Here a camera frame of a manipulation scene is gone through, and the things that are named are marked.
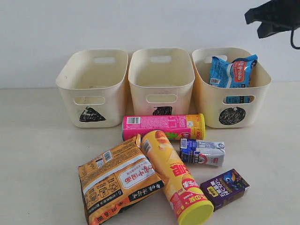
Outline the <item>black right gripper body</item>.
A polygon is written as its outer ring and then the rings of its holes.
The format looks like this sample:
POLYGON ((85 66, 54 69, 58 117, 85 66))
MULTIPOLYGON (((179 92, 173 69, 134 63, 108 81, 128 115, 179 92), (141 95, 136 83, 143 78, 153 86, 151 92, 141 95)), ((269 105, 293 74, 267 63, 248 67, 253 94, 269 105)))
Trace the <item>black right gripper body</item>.
POLYGON ((245 14, 246 24, 261 22, 257 29, 259 38, 300 27, 300 2, 298 0, 270 0, 245 14))

